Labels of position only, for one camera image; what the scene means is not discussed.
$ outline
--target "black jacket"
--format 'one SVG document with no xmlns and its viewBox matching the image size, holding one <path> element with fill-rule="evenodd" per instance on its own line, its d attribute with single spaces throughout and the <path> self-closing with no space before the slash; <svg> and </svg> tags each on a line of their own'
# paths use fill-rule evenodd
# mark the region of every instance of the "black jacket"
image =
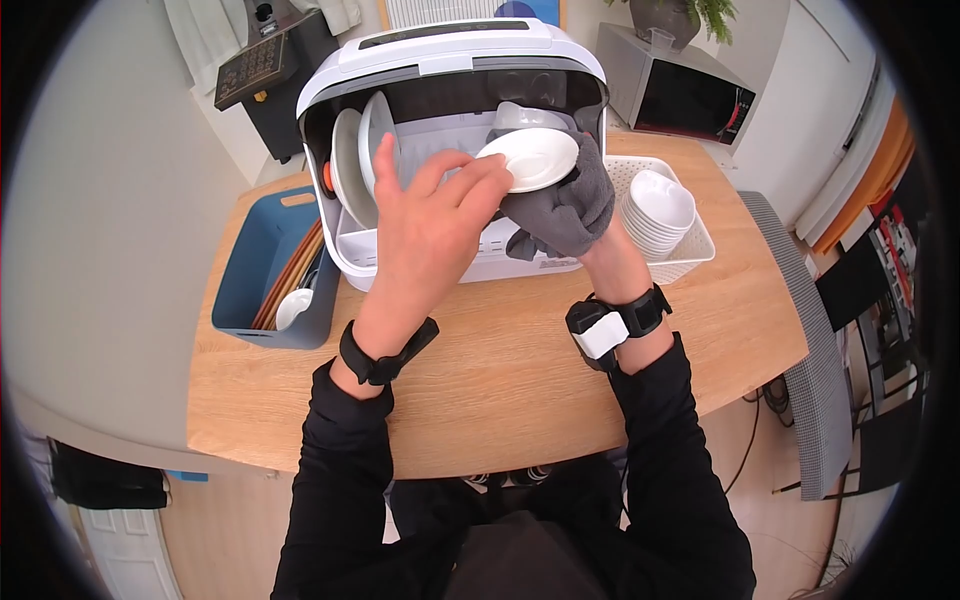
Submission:
<svg viewBox="0 0 960 600">
<path fill-rule="evenodd" d="M 467 530 L 384 545 L 393 477 L 390 386 L 359 402 L 313 374 L 300 473 L 272 598 L 441 598 Z M 750 544 L 710 467 L 679 334 L 659 360 L 611 383 L 626 421 L 631 525 L 561 523 L 617 598 L 749 598 Z"/>
</svg>

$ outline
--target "person's leg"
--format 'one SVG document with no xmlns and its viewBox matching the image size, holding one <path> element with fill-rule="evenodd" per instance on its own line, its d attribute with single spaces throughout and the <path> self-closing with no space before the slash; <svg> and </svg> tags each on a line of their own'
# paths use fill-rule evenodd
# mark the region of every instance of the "person's leg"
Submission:
<svg viewBox="0 0 960 600">
<path fill-rule="evenodd" d="M 395 481 L 390 510 L 401 538 L 437 528 L 488 522 L 480 492 L 459 478 Z"/>
<path fill-rule="evenodd" d="M 622 509 L 620 476 L 603 454 L 555 465 L 527 497 L 527 508 L 542 520 L 594 520 L 615 524 Z"/>
</svg>

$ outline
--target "green leaves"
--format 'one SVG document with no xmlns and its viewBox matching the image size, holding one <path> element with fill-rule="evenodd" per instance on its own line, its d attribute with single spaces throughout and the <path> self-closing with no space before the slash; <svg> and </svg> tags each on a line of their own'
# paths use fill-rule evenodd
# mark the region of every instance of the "green leaves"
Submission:
<svg viewBox="0 0 960 600">
<path fill-rule="evenodd" d="M 613 0 L 603 0 L 607 6 L 612 6 Z M 624 4 L 630 0 L 620 0 Z M 731 0 L 686 0 L 686 11 L 690 21 L 701 16 L 704 27 L 707 28 L 707 39 L 716 36 L 717 41 L 733 45 L 733 33 L 727 26 L 727 19 L 736 20 L 736 7 Z"/>
</svg>

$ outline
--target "plant pot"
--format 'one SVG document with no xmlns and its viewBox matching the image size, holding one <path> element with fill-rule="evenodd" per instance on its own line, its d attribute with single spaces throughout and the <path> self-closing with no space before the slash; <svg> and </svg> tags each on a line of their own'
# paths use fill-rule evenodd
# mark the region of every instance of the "plant pot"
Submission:
<svg viewBox="0 0 960 600">
<path fill-rule="evenodd" d="M 673 34 L 673 51 L 680 52 L 700 31 L 700 15 L 691 21 L 686 0 L 630 0 L 630 16 L 636 35 L 650 42 L 650 28 Z"/>
</svg>

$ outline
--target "microwave oven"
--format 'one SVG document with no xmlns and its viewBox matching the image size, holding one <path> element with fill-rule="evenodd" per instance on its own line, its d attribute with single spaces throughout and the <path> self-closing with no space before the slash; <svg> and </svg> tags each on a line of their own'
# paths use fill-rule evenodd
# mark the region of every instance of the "microwave oven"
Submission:
<svg viewBox="0 0 960 600">
<path fill-rule="evenodd" d="M 596 58 L 610 106 L 638 132 L 670 133 L 721 144 L 739 136 L 756 94 L 695 46 L 656 51 L 633 29 L 600 23 Z"/>
</svg>

